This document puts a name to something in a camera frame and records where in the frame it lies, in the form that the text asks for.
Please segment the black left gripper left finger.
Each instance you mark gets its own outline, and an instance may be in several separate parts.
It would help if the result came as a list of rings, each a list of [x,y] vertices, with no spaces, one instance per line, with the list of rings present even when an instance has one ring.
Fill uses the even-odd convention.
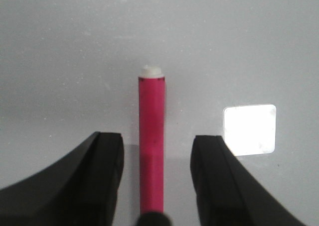
[[[95,132],[44,170],[0,191],[3,226],[110,226],[124,167],[119,133]]]

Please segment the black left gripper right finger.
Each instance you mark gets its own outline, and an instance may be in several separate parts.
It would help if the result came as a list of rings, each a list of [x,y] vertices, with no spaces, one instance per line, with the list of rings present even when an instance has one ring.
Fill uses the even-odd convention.
[[[301,226],[231,153],[221,136],[197,135],[190,170],[202,226]]]

